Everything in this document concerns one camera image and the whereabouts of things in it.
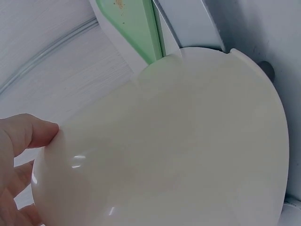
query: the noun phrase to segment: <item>green plastic part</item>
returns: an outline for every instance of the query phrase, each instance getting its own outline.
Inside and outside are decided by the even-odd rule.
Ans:
[[[162,58],[151,0],[96,0],[96,3],[102,14],[148,64]]]

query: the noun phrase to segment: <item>textured white wall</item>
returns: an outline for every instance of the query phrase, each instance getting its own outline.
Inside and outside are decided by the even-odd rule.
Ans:
[[[287,192],[301,200],[301,0],[206,0],[228,48],[269,61],[290,135]]]
[[[38,51],[93,16],[88,0],[1,0],[0,84]]]

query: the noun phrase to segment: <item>finger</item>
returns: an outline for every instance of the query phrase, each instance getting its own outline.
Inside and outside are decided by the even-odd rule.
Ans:
[[[11,182],[7,186],[8,191],[15,198],[31,182],[33,161],[14,168]]]
[[[19,210],[18,221],[20,223],[20,226],[27,224],[32,226],[42,225],[42,220],[34,204],[25,206],[24,208]]]
[[[10,147],[15,157],[26,148],[48,145],[59,130],[57,124],[43,121],[29,114],[0,120],[0,129],[10,140]]]

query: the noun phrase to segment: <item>hand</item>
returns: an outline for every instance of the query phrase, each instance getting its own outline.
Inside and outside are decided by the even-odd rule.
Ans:
[[[42,224],[34,204],[16,207],[14,198],[30,184],[33,161],[14,168],[14,157],[48,145],[58,130],[57,124],[29,114],[0,120],[0,226]]]

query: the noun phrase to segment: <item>metal rod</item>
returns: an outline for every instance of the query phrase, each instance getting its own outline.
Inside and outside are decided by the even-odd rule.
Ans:
[[[40,62],[45,60],[48,56],[58,50],[64,44],[67,44],[74,38],[86,33],[87,31],[91,30],[92,28],[98,26],[98,21],[96,17],[93,17],[86,22],[76,26],[61,38],[55,40],[54,42],[50,43],[46,48],[42,51],[34,55],[30,58],[25,64],[19,67],[14,73],[12,73],[5,82],[0,85],[0,95],[4,93],[9,87],[14,85],[14,83],[19,80],[20,78],[24,77],[28,72],[30,72],[33,68],[35,68]]]

